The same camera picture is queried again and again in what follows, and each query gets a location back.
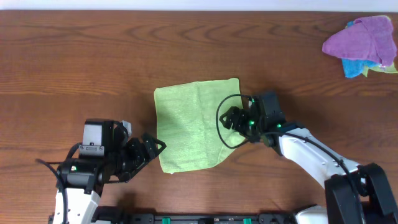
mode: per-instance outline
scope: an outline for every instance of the green cloth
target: green cloth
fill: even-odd
[[[384,69],[382,69],[380,66],[375,66],[372,68],[369,68],[368,66],[365,66],[365,69],[363,70],[362,74],[365,77],[368,77],[368,70],[373,70],[375,72],[384,72],[384,73],[398,73],[396,66],[394,65],[394,63],[392,63],[392,65],[390,67],[385,67]]]
[[[240,93],[237,78],[155,90],[157,138],[167,145],[159,156],[163,172],[214,167],[233,152],[218,137],[215,120],[219,103],[235,93]],[[225,101],[219,116],[231,106],[242,108],[241,98],[236,96]],[[229,145],[237,145],[244,140],[239,133],[224,128],[220,122],[219,126]]]

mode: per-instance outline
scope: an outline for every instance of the wood grain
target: wood grain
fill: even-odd
[[[55,179],[35,158],[62,160],[86,118],[125,119],[155,134],[157,87],[239,78],[276,90],[289,119],[336,152],[376,162],[398,196],[398,76],[345,79],[322,43],[363,13],[0,12],[0,223],[45,223]],[[398,15],[388,14],[398,27]],[[324,205],[323,189],[262,145],[212,169],[164,174],[153,161],[102,205],[131,212],[257,213]]]

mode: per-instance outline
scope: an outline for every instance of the black cable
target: black cable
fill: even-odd
[[[59,165],[62,162],[46,162],[48,165]]]
[[[220,139],[221,139],[221,141],[223,142],[223,144],[224,144],[226,147],[230,148],[230,149],[236,149],[236,148],[241,147],[241,146],[243,146],[244,144],[246,144],[246,143],[249,142],[249,140],[246,139],[246,140],[244,140],[241,144],[238,144],[238,145],[236,145],[236,146],[229,146],[229,145],[224,141],[223,137],[221,137],[220,128],[218,127],[218,112],[219,112],[219,110],[220,110],[220,108],[221,108],[221,105],[222,105],[227,99],[229,99],[229,98],[231,98],[231,97],[234,97],[234,96],[241,96],[241,97],[245,97],[245,98],[251,99],[251,96],[248,96],[248,95],[232,94],[232,95],[227,96],[225,99],[223,99],[223,101],[218,105],[217,112],[216,112],[216,127],[217,127],[218,137],[220,137]]]
[[[342,159],[338,159],[338,158],[337,158],[335,155],[333,155],[333,153],[331,153],[329,150],[325,149],[324,147],[322,147],[321,145],[319,145],[318,143],[312,141],[312,140],[309,139],[309,138],[305,138],[305,137],[302,137],[302,136],[299,136],[299,135],[296,135],[296,134],[280,133],[280,132],[277,132],[277,131],[269,131],[269,132],[264,132],[264,133],[261,133],[261,134],[264,134],[264,135],[267,135],[267,134],[277,134],[277,135],[279,135],[279,136],[286,135],[286,136],[294,137],[294,138],[297,138],[297,139],[301,139],[301,140],[303,140],[303,141],[305,141],[305,142],[309,142],[309,143],[313,144],[314,146],[316,146],[317,148],[319,148],[320,150],[322,150],[324,153],[328,154],[328,156],[330,156],[332,159],[334,159],[334,160],[337,162],[337,164],[338,164],[338,165],[344,170],[344,172],[346,173],[347,180],[348,180],[348,182],[349,182],[349,184],[350,184],[350,186],[351,186],[351,189],[352,189],[352,191],[353,191],[353,193],[354,193],[354,198],[355,198],[355,201],[356,201],[357,209],[359,210],[360,219],[361,219],[362,223],[365,224],[365,214],[364,214],[364,212],[363,212],[363,208],[362,208],[362,205],[361,205],[361,199],[360,199],[360,197],[359,197],[359,192],[358,192],[357,188],[355,187],[355,183],[354,183],[354,181],[353,181],[353,178],[352,178],[352,176],[351,176],[351,173],[350,173],[349,170],[347,169],[347,167],[346,167],[346,165],[345,165],[345,163],[344,163],[344,161],[343,161]]]
[[[81,145],[81,142],[76,143],[75,145],[73,145],[73,146],[69,149],[69,152],[68,152],[68,155],[67,155],[67,159],[72,158],[72,156],[73,156],[74,153],[77,151],[77,149],[80,147],[80,145]]]
[[[61,191],[61,194],[62,194],[62,201],[63,201],[63,218],[62,218],[63,222],[62,223],[66,224],[67,223],[67,219],[68,219],[68,217],[67,217],[67,215],[68,215],[68,211],[67,211],[68,202],[67,202],[67,195],[65,193],[65,184],[63,183],[62,178],[59,176],[57,171],[55,171],[55,169],[52,166],[50,166],[50,164],[46,163],[45,161],[43,161],[41,159],[36,159],[35,161],[38,162],[39,164],[43,164],[47,168],[49,168],[51,170],[51,172],[54,174],[55,178],[57,178],[57,181],[60,183],[59,187],[60,187],[60,191]]]
[[[129,140],[129,132],[128,132],[127,128],[124,127],[124,125],[122,124],[122,122],[120,122],[120,121],[114,121],[114,123],[116,124],[116,126],[117,126],[118,128],[122,129],[122,131],[123,131],[123,133],[124,133],[124,139],[123,139],[123,142],[121,143],[122,146],[124,146],[124,145],[127,143],[127,141]]]

